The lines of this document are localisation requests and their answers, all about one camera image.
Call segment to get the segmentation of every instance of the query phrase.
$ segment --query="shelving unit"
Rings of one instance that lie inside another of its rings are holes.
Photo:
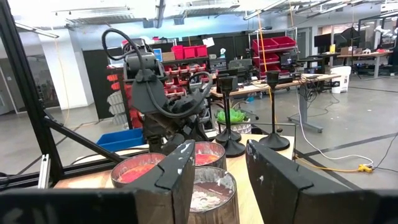
[[[256,35],[257,37],[257,52],[258,52],[258,56],[253,57],[253,59],[258,59],[259,61],[257,61],[257,66],[259,68],[261,68],[262,66],[267,66],[267,65],[278,65],[280,64],[280,60],[276,61],[276,62],[262,62],[262,53],[263,50],[261,50],[261,45],[260,45],[260,33],[262,34],[272,34],[272,33],[278,33],[278,32],[284,32],[286,37],[290,37],[291,39],[293,39],[294,41],[296,41],[295,45],[293,47],[281,47],[281,48],[274,48],[274,49],[265,49],[264,52],[265,53],[276,53],[276,52],[288,52],[290,50],[296,50],[297,51],[297,28],[293,27],[293,28],[288,28],[288,29],[274,29],[274,30],[255,30],[254,32],[250,32],[248,34],[249,37],[249,47],[250,49],[252,49],[252,40],[251,40],[251,36],[252,35]]]

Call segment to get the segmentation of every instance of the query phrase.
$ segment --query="tripod base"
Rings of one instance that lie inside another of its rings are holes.
[[[260,139],[259,142],[274,151],[282,151],[290,146],[289,140],[277,133],[270,133],[267,137]]]
[[[228,137],[228,130],[224,129],[224,131],[222,131],[221,133],[217,134],[216,136],[216,142],[223,144],[226,141],[228,141],[229,137]],[[234,141],[240,141],[242,139],[242,135],[237,133],[236,131],[232,131],[231,130],[231,140]]]
[[[222,144],[225,148],[227,158],[242,156],[246,150],[246,146],[242,143],[236,142],[232,139],[227,140]]]

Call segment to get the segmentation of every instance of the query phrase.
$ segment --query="black stand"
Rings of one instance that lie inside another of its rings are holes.
[[[216,142],[225,148],[226,157],[238,157],[244,154],[246,147],[239,143],[242,136],[231,130],[231,118],[229,117],[229,94],[232,91],[232,82],[234,77],[223,77],[218,80],[221,82],[221,90],[224,98],[224,112],[226,127],[222,133],[216,136]]]
[[[234,141],[240,141],[242,139],[241,134],[237,133],[236,131],[231,130],[231,118],[229,117],[229,92],[228,95],[224,92],[223,93],[223,103],[224,103],[224,113],[225,113],[225,121],[226,121],[226,127],[224,131],[219,133],[216,136],[216,142],[217,143],[224,143],[229,139],[229,136],[231,136],[231,139]]]
[[[267,84],[271,88],[271,108],[272,108],[272,133],[267,137],[260,139],[260,143],[273,149],[281,151],[289,148],[290,142],[287,138],[278,135],[275,132],[275,87],[279,82],[279,72],[267,72]]]

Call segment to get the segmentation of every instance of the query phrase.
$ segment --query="white trash can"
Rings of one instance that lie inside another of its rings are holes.
[[[332,93],[341,93],[341,92],[348,92],[348,82],[349,82],[349,75],[351,74],[351,67],[350,66],[342,66],[330,69],[331,75],[341,75],[339,78],[332,78],[333,82],[339,81],[339,87],[333,87],[331,89]]]

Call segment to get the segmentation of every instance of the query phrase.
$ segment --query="black panel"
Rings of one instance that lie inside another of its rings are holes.
[[[111,55],[121,55],[121,49],[109,49]],[[98,119],[110,118],[113,115],[109,112],[109,104],[106,101],[108,96],[114,93],[111,89],[112,83],[106,77],[109,72],[106,66],[109,64],[104,50],[83,51],[86,62],[87,74],[90,80],[91,90],[97,110]]]

